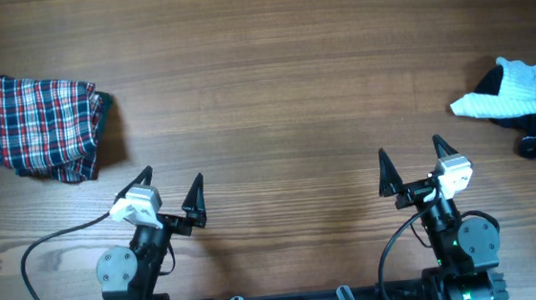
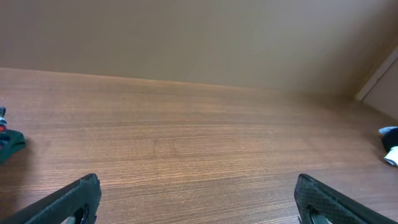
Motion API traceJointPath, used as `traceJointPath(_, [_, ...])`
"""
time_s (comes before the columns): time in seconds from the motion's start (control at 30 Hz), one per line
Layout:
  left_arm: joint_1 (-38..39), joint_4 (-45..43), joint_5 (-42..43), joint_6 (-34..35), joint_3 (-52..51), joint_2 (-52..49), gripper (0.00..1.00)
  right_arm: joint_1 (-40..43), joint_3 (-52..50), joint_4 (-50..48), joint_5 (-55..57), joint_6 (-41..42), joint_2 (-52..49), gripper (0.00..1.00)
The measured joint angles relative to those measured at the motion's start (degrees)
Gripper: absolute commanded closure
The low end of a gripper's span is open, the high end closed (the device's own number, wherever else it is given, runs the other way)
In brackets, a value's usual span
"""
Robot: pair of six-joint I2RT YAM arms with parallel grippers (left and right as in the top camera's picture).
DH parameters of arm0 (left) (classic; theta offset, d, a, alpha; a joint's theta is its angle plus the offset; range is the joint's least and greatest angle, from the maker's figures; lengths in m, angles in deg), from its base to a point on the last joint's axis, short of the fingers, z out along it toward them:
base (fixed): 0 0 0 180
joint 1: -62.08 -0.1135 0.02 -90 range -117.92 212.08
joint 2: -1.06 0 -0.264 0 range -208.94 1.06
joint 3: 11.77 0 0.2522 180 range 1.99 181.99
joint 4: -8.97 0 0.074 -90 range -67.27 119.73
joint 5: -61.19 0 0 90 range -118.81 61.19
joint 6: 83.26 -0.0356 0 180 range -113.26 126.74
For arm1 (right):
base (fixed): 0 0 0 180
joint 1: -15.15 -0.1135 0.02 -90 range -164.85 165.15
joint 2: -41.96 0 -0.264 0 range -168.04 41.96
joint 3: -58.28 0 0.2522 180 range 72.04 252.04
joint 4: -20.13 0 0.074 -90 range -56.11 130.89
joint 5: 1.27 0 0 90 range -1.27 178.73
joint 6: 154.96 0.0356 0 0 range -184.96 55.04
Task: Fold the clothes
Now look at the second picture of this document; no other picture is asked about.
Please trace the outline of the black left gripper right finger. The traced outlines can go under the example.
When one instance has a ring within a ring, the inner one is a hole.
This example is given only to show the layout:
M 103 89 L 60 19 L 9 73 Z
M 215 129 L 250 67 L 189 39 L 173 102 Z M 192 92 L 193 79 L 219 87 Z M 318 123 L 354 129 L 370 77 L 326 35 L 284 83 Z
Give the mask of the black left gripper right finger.
M 294 199 L 301 224 L 397 224 L 307 174 L 298 176 Z

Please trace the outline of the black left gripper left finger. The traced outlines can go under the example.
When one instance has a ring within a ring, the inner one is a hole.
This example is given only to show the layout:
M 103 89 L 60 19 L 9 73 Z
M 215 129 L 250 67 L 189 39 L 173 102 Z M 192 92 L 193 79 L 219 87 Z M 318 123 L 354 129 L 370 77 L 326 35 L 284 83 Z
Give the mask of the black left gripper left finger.
M 76 223 L 94 224 L 100 205 L 97 175 L 87 174 L 58 191 L 1 220 L 1 224 Z

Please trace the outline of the black t-shirt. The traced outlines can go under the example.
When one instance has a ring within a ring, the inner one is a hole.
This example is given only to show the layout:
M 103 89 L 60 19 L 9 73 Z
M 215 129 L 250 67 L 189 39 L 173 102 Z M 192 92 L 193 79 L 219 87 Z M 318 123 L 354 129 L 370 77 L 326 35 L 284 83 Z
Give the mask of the black t-shirt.
M 393 147 L 397 146 L 397 128 L 391 129 L 386 134 L 382 136 L 382 145 L 386 152 L 389 152 Z

